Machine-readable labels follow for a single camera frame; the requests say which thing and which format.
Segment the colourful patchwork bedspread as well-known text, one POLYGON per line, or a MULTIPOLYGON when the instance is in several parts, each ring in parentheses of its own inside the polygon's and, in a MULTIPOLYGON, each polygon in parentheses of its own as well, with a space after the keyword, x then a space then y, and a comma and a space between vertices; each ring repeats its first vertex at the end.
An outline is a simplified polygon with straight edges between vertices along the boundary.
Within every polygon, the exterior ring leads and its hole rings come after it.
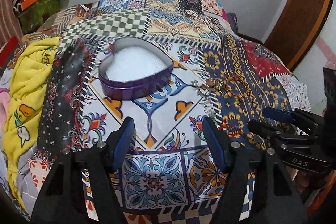
POLYGON ((40 191, 56 154, 104 141, 126 117, 135 134, 112 185, 131 223, 209 223, 226 183, 206 146, 209 116, 250 149, 262 110, 310 110, 307 87, 264 46, 238 37, 216 0, 99 0, 62 32, 30 162, 40 191), (173 60, 165 86, 145 97, 106 96, 98 66, 118 38, 145 39, 173 60), (190 86, 197 80, 207 97, 190 86))

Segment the brown wooden wardrobe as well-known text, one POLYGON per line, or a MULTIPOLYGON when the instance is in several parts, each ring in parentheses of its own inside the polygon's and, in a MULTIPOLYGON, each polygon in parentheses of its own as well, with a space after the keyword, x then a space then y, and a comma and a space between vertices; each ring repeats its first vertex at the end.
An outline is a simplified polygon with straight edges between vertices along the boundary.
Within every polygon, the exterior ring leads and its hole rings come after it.
POLYGON ((331 6, 332 0, 287 0, 266 48, 293 71, 321 32, 331 6))

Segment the white sliding wardrobe door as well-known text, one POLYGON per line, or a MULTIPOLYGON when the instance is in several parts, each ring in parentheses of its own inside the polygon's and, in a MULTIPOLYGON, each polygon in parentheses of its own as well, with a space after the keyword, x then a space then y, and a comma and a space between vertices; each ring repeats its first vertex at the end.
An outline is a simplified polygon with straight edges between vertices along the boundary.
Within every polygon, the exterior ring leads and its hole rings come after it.
POLYGON ((307 86, 311 112, 318 115, 326 108, 324 67, 335 68, 335 2, 318 38, 294 70, 294 75, 307 86))

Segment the yellow cartoon blanket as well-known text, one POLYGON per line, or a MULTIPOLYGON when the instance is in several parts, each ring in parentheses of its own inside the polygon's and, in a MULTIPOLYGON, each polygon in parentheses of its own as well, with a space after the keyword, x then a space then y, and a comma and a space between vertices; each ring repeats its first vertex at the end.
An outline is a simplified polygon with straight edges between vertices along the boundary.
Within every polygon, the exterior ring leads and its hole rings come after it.
POLYGON ((10 192, 28 214, 36 198, 24 191, 28 182, 27 158, 38 140, 38 128, 51 73, 59 46, 57 36, 32 42, 19 56, 10 82, 10 103, 4 125, 3 148, 7 156, 10 192))

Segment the purple heart-shaped tin box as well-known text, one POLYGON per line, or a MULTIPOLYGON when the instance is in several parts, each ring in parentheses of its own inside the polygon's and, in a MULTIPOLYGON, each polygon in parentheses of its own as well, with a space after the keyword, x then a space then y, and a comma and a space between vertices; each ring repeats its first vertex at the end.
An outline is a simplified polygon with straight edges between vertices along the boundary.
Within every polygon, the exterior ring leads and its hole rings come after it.
POLYGON ((165 86, 173 60, 151 42, 134 37, 118 38, 111 55, 98 67, 98 78, 106 96, 134 100, 165 86))

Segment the striped brown curtain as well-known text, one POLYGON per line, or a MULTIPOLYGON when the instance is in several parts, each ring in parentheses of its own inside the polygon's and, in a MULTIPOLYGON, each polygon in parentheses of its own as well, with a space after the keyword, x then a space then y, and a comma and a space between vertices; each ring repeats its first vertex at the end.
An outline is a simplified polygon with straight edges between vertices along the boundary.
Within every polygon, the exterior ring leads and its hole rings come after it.
POLYGON ((23 36, 19 19, 15 16, 12 0, 1 0, 0 5, 0 45, 3 47, 9 38, 16 36, 21 42, 23 36))

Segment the green patterned bag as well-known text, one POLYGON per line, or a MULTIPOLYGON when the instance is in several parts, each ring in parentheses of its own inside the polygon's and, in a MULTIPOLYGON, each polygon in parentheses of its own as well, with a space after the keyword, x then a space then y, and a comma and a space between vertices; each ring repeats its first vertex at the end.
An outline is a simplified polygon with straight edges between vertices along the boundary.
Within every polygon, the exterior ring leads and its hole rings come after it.
POLYGON ((35 32, 61 9, 60 0, 38 0, 18 15, 23 34, 35 32))

